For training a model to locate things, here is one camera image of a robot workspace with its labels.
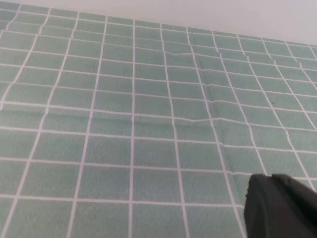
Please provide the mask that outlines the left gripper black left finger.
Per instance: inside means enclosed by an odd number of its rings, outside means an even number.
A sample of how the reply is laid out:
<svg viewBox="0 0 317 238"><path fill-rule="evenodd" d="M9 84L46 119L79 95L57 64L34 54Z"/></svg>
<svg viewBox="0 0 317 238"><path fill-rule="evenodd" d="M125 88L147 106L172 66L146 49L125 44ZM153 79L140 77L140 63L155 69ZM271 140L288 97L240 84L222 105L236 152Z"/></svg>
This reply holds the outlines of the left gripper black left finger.
<svg viewBox="0 0 317 238"><path fill-rule="evenodd" d="M302 212L271 176L250 176L244 220L249 238L315 238L317 213Z"/></svg>

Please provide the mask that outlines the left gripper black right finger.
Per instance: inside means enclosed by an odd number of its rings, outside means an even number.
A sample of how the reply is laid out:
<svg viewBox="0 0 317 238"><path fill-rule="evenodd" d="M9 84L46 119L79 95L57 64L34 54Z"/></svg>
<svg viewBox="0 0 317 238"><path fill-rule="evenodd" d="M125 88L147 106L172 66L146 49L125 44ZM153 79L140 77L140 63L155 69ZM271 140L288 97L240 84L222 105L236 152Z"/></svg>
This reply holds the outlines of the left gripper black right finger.
<svg viewBox="0 0 317 238"><path fill-rule="evenodd" d="M285 174L273 174L271 178L282 186L286 194L291 198L291 201L302 212L317 212L317 193L315 191Z"/></svg>

